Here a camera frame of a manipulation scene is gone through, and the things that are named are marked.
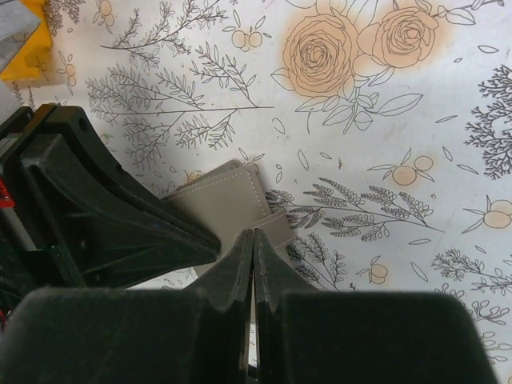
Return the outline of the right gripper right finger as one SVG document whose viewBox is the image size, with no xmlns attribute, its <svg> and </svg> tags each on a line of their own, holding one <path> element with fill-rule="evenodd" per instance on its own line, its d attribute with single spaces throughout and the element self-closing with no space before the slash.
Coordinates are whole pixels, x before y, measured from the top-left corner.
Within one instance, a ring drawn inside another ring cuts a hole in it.
<svg viewBox="0 0 512 384">
<path fill-rule="evenodd" d="M 309 284 L 253 234 L 260 383 L 494 383 L 460 301 Z"/>
</svg>

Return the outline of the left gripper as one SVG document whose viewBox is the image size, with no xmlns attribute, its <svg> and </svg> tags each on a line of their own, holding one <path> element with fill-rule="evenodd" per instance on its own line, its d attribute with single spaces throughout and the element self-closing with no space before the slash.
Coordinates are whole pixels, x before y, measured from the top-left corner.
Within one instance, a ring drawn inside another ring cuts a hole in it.
<svg viewBox="0 0 512 384">
<path fill-rule="evenodd" d="M 41 286 L 133 286 L 215 260 L 219 240 L 154 196 L 80 106 L 1 124 L 1 324 Z"/>
</svg>

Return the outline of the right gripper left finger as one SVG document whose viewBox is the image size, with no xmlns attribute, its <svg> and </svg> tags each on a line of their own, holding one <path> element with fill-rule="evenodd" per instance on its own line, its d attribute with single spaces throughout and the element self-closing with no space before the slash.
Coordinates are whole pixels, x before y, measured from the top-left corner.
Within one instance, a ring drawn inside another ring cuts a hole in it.
<svg viewBox="0 0 512 384">
<path fill-rule="evenodd" d="M 181 290 L 32 292 L 1 338 L 4 383 L 245 383 L 253 233 Z"/>
</svg>

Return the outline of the grey card holder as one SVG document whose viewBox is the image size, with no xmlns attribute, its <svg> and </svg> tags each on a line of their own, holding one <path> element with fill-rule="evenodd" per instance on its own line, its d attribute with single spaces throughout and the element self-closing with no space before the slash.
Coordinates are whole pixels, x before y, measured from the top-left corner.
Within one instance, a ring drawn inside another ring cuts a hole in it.
<svg viewBox="0 0 512 384">
<path fill-rule="evenodd" d="M 197 280 L 229 256 L 244 230 L 263 230 L 280 259 L 294 267 L 286 249 L 294 239 L 286 211 L 271 210 L 252 165 L 228 161 L 164 197 L 162 202 L 193 219 L 220 242 L 216 260 L 194 268 Z"/>
</svg>

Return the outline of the yellow toy bin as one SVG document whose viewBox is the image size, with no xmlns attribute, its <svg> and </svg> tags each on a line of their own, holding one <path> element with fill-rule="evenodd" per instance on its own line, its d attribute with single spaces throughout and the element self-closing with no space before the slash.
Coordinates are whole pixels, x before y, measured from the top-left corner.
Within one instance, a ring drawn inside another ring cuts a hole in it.
<svg viewBox="0 0 512 384">
<path fill-rule="evenodd" d="M 1 80 L 38 78 L 39 59 L 50 52 L 52 37 L 45 1 L 1 1 Z"/>
</svg>

